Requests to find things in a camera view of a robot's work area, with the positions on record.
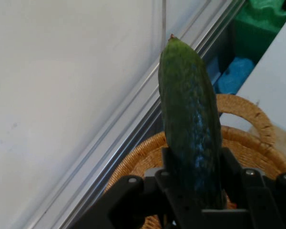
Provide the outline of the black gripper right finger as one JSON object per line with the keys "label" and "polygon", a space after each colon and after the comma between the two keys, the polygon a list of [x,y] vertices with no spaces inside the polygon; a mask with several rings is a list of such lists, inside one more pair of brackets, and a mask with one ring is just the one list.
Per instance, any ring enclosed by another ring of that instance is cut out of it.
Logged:
{"label": "black gripper right finger", "polygon": [[286,229],[286,172],[271,179],[262,170],[242,167],[229,148],[220,152],[222,186],[254,229]]}

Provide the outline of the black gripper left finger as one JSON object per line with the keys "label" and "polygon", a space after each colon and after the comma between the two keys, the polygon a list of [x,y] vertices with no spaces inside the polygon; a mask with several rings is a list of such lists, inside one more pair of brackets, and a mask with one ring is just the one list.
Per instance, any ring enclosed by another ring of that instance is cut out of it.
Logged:
{"label": "black gripper left finger", "polygon": [[164,169],[152,177],[121,177],[71,228],[138,229],[152,215],[175,220],[179,229],[203,228],[202,211],[173,174],[173,153],[163,148],[162,157]]}

